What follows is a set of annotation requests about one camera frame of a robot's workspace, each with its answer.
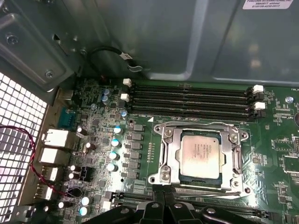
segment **white label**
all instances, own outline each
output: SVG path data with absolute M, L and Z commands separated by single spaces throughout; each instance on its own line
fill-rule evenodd
M 287 9 L 293 0 L 246 0 L 243 9 Z
M 120 55 L 120 57 L 123 59 L 123 60 L 129 60 L 129 59 L 133 59 L 129 54 L 125 54 L 122 52 L 122 54 Z

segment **green circuit board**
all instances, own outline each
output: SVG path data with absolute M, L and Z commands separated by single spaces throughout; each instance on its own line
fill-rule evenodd
M 184 83 L 166 81 L 136 81 L 147 86 L 180 86 Z M 245 90 L 248 86 L 222 84 L 187 85 L 194 88 Z M 122 119 L 120 113 L 124 110 L 118 107 L 122 87 L 122 80 L 112 80 L 101 86 L 94 80 L 82 80 L 74 92 L 74 102 L 78 108 L 71 108 L 69 112 L 76 115 L 70 124 L 75 128 L 82 125 L 89 135 L 81 139 L 78 154 L 71 157 L 70 165 L 89 166 L 94 169 L 91 182 L 65 180 L 64 186 L 80 187 L 84 196 L 93 198 L 90 205 L 91 213 L 81 217 L 79 198 L 61 198 L 60 201 L 72 201 L 74 206 L 52 212 L 52 218 L 64 224 L 82 223 L 110 208 L 113 204 L 105 202 L 105 192 L 122 191 L 141 195 L 151 195 L 151 184 L 147 181 L 150 174 L 158 170 L 161 136 L 154 133 L 156 124 L 172 120 L 209 123 L 214 120 L 167 117 L 158 115 L 129 114 Z M 104 89 L 110 89 L 112 96 L 110 103 L 104 105 L 100 97 Z M 294 102 L 286 103 L 286 97 L 293 97 Z M 234 200 L 221 198 L 196 198 L 197 201 L 215 203 L 224 206 L 249 207 L 275 213 L 275 217 L 262 219 L 264 223 L 290 223 L 290 218 L 299 224 L 299 128 L 294 122 L 294 115 L 299 111 L 299 89 L 284 87 L 264 87 L 264 102 L 266 103 L 266 118 L 252 122 L 226 121 L 249 133 L 248 140 L 242 143 L 243 182 L 254 192 L 247 197 Z M 138 150 L 141 158 L 136 161 L 138 169 L 129 169 L 128 154 L 131 149 L 126 145 L 131 143 L 128 136 L 132 134 L 130 127 L 143 125 L 144 132 L 142 149 Z M 113 128 L 120 126 L 124 132 L 115 136 Z M 113 148 L 110 142 L 116 138 L 121 142 L 120 148 Z M 82 153 L 84 144 L 93 141 L 97 148 L 86 154 Z M 118 171 L 108 172 L 107 164 L 111 162 L 108 155 L 114 150 L 120 159 L 113 163 Z M 138 173 L 137 179 L 125 176 L 127 172 Z

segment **red wire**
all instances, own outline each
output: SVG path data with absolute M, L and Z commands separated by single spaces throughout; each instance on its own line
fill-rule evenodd
M 25 129 L 25 128 L 21 128 L 21 127 L 15 127 L 15 126 L 0 126 L 0 129 L 2 128 L 9 128 L 9 129 L 13 129 L 13 130 L 17 130 L 19 132 L 22 132 L 24 134 L 26 134 L 30 140 L 30 146 L 31 146 L 31 149 L 32 149 L 32 155 L 30 157 L 30 161 L 29 161 L 29 167 L 31 168 L 32 172 L 35 173 L 38 178 L 41 180 L 41 182 L 43 182 L 44 184 L 46 184 L 49 188 L 51 188 L 53 190 L 53 192 L 55 193 L 58 193 L 60 195 L 67 195 L 67 193 L 64 193 L 63 191 L 59 191 L 59 190 L 56 190 L 54 185 L 50 184 L 44 177 L 43 175 L 39 174 L 36 169 L 34 168 L 33 166 L 33 162 L 34 162 L 34 157 L 35 157 L 35 154 L 36 154 L 36 144 L 33 140 L 33 136 Z

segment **capacitor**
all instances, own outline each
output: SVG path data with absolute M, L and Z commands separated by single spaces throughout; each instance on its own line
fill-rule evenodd
M 119 156 L 116 152 L 111 152 L 111 153 L 109 154 L 109 158 L 110 158 L 111 160 L 118 160 L 118 159 L 120 158 L 120 156 Z
M 87 149 L 91 149 L 91 150 L 95 150 L 97 148 L 95 144 L 90 143 L 90 142 L 86 143 L 85 147 Z
M 79 174 L 75 174 L 75 173 L 70 173 L 69 174 L 69 179 L 70 180 L 78 180 L 79 179 L 79 177 L 80 177 L 80 175 Z
M 81 167 L 80 166 L 72 165 L 72 166 L 70 166 L 70 170 L 74 171 L 74 172 L 80 172 L 81 171 Z
M 113 129 L 113 132 L 114 132 L 114 134 L 122 134 L 123 130 L 122 130 L 121 127 L 116 126 L 116 127 Z
M 113 164 L 113 163 L 109 163 L 109 164 L 107 165 L 107 170 L 108 170 L 109 172 L 115 172 L 115 171 L 118 170 L 118 167 L 117 167 L 115 164 Z
M 87 131 L 85 129 L 83 129 L 83 127 L 79 126 L 77 128 L 77 132 L 82 134 L 82 135 L 87 135 Z
M 90 105 L 90 109 L 92 110 L 96 110 L 98 108 L 98 106 L 96 104 L 91 104 Z
M 83 206 L 87 206 L 87 205 L 91 204 L 92 202 L 93 202 L 93 198 L 92 197 L 83 197 L 81 199 L 81 204 Z
M 82 207 L 82 208 L 79 209 L 79 214 L 81 216 L 86 216 L 89 213 L 90 213 L 90 208 L 88 208 L 88 207 Z
M 121 117 L 125 120 L 128 118 L 128 112 L 127 111 L 123 111 L 121 112 Z
M 63 208 L 69 208 L 73 205 L 72 202 L 59 202 L 58 203 L 58 208 L 63 209 Z
M 113 139 L 113 140 L 111 141 L 111 145 L 112 145 L 113 147 L 119 147 L 119 146 L 121 145 L 121 143 L 120 143 L 117 139 Z
M 43 210 L 44 210 L 45 212 L 48 212 L 48 211 L 50 210 L 50 208 L 46 205 L 45 207 L 43 207 Z
M 111 93 L 111 91 L 110 91 L 109 89 L 105 89 L 105 90 L 103 91 L 103 94 L 104 94 L 105 96 L 110 97 L 112 93 Z
M 107 105 L 110 102 L 110 99 L 108 98 L 108 96 L 104 95 L 102 96 L 102 102 L 103 104 Z

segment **motherboard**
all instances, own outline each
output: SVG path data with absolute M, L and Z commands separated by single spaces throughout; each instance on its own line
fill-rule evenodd
M 80 138 L 61 183 L 74 195 L 50 218 L 80 224 L 171 184 L 198 212 L 299 224 L 298 111 L 296 88 L 79 80 L 58 123 Z

